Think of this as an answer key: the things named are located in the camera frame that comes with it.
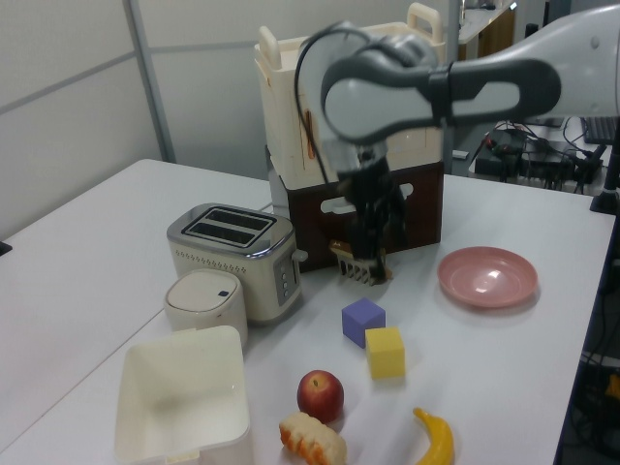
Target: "yellow banana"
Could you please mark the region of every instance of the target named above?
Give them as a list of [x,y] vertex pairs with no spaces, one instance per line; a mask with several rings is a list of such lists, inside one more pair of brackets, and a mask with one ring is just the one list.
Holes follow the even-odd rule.
[[423,409],[414,409],[430,437],[430,447],[416,465],[451,465],[454,460],[454,440],[448,423],[439,417],[433,417]]

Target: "dark brown box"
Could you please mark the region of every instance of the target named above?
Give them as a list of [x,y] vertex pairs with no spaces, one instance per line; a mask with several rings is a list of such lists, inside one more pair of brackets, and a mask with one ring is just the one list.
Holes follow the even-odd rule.
[[[323,201],[340,197],[336,183],[304,189],[288,190],[271,164],[267,151],[267,165],[273,212],[289,218],[295,230],[297,248],[308,253],[308,260],[299,264],[301,272],[336,265],[329,251],[332,239],[348,242],[346,225],[355,213],[323,213]],[[444,194],[444,164],[442,162],[392,172],[398,185],[411,184],[414,192],[405,200],[405,219],[409,244],[396,247],[387,237],[386,252],[413,249],[435,244],[441,240],[442,206]]]

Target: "small white canister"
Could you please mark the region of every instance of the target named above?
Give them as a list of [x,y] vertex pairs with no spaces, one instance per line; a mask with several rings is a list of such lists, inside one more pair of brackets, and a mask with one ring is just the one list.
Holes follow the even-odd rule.
[[181,276],[166,293],[166,315],[172,330],[233,326],[248,338],[241,282],[233,274],[215,269],[196,269]]

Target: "apple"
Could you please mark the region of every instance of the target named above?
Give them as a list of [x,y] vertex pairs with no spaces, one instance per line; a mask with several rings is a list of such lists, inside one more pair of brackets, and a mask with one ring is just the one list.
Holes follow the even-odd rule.
[[321,423],[330,423],[342,415],[345,390],[331,373],[314,370],[299,382],[297,405],[299,410]]

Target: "toaster lever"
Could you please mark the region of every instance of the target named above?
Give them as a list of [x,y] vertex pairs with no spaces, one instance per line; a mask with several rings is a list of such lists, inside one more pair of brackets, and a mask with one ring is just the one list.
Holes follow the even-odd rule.
[[308,253],[305,250],[295,250],[291,255],[291,260],[294,262],[305,262],[308,260]]

